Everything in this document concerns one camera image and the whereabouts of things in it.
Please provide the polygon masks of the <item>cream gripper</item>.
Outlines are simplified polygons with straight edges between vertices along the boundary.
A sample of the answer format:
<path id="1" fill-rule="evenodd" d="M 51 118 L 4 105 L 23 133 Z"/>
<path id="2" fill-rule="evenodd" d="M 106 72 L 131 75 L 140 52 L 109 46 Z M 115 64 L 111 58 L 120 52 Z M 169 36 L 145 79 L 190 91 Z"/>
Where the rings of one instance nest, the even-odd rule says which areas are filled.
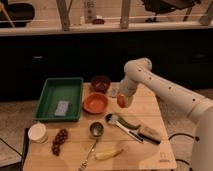
<path id="1" fill-rule="evenodd" d="M 126 102 L 126 107 L 125 108 L 128 108 L 132 104 L 132 101 L 133 101 L 133 97 L 132 96 L 126 96 L 126 95 L 124 95 L 122 93 L 119 93 L 118 95 L 123 95 L 125 97 L 125 102 Z"/>

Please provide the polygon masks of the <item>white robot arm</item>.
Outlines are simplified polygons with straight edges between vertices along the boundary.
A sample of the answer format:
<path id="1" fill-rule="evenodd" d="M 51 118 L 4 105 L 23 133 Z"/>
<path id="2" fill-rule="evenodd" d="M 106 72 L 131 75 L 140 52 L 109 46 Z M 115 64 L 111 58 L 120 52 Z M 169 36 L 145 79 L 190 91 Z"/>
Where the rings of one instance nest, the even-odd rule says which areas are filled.
<path id="1" fill-rule="evenodd" d="M 131 105 L 138 85 L 143 84 L 163 100 L 182 110 L 196 124 L 190 171 L 213 171 L 213 100 L 168 81 L 151 72 L 148 58 L 130 60 L 124 65 L 117 103 Z"/>

